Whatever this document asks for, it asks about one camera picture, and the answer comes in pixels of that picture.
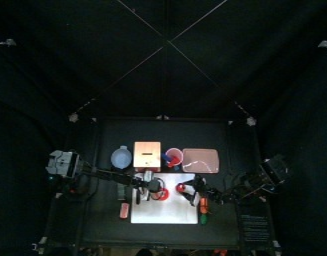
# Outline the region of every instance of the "table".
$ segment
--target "table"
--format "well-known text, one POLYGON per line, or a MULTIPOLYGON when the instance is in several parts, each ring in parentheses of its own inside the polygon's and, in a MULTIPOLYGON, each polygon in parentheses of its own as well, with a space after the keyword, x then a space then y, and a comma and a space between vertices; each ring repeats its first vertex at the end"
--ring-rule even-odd
MULTIPOLYGON (((135 141, 160 141, 163 152, 171 147, 216 149, 219 173, 203 175, 207 176, 208 184, 220 191, 231 186, 235 175, 255 170, 260 161, 255 131, 244 122, 107 119, 92 127, 77 124, 68 137, 66 149, 73 148, 99 168, 109 169, 113 150, 125 145, 133 152, 135 141)), ((216 205, 209 202, 212 214, 205 225, 131 224, 129 218, 119 219, 116 187, 115 182, 100 180, 97 192, 85 207, 76 206, 73 214, 72 206, 66 207, 69 214, 76 215, 70 216, 74 221, 70 221, 70 226, 62 224, 62 221, 56 221, 56 225, 53 223, 53 230, 57 232, 52 236, 53 240, 79 241, 83 246, 239 248, 240 233, 233 204, 216 205), (74 231, 76 228, 72 227, 80 223, 77 235, 68 238, 72 231, 64 231, 57 223, 65 225, 66 230, 74 231)))

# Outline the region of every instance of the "black tent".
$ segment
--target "black tent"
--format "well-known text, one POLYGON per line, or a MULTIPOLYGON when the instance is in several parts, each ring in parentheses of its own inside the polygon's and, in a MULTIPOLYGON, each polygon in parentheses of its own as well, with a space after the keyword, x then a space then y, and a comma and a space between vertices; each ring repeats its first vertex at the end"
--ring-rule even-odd
POLYGON ((0 1, 0 255, 32 255, 42 237, 53 150, 107 165, 112 138, 152 127, 216 141, 211 122, 237 161, 284 155, 276 240, 283 255, 327 255, 323 40, 327 0, 0 1))

